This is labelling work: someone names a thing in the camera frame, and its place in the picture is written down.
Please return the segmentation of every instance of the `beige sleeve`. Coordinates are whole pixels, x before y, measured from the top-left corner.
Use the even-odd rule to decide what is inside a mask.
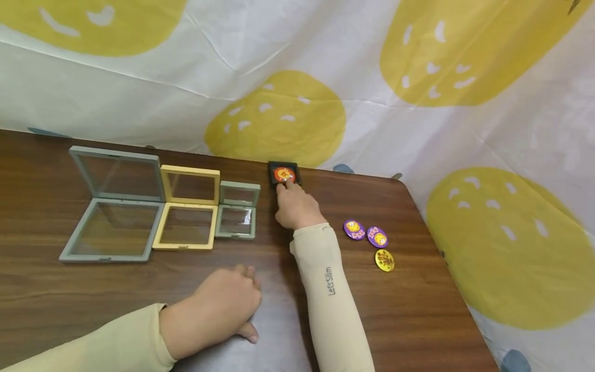
[[[312,341],[321,372],[373,372],[358,309],[328,223],[299,229],[290,244],[308,297]]]
[[[2,372],[167,372],[176,361],[159,333],[164,306],[153,304],[126,314]]]

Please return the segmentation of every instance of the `purple token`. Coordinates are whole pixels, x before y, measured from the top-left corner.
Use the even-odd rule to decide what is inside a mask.
[[[366,236],[366,230],[356,220],[347,220],[343,223],[343,230],[351,239],[362,240]]]
[[[389,237],[378,226],[370,227],[366,235],[368,235],[370,243],[376,248],[384,248],[389,245]]]

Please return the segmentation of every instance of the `small black box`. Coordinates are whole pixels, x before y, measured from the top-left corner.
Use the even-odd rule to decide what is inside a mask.
[[[294,178],[294,182],[302,185],[302,178],[299,175],[298,165],[294,162],[270,161],[268,162],[268,178],[271,188],[277,187],[279,183]]]

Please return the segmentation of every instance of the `wooden table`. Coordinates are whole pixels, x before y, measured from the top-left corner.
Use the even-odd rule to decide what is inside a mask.
[[[155,251],[146,264],[58,261],[90,193],[67,150],[95,146],[157,154],[162,164],[221,170],[221,179],[262,185],[256,240],[217,240],[213,251]],[[85,335],[153,302],[192,293],[215,268],[257,267],[264,300],[254,317],[261,338],[241,339],[181,361],[176,371],[317,371],[306,297],[274,219],[266,164],[0,131],[0,368]],[[304,188],[338,232],[343,265],[378,372],[497,371],[415,204],[401,182],[302,169]],[[380,226],[396,260],[348,239],[342,223]]]

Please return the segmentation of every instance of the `hand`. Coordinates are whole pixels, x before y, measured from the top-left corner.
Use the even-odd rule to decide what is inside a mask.
[[[279,210],[275,218],[286,229],[298,230],[327,222],[320,213],[318,202],[291,180],[285,185],[277,185],[277,203]]]
[[[233,335],[256,343],[258,332],[248,321],[262,301],[255,275],[251,266],[218,269],[192,296],[161,310],[159,331],[170,355],[180,360]]]

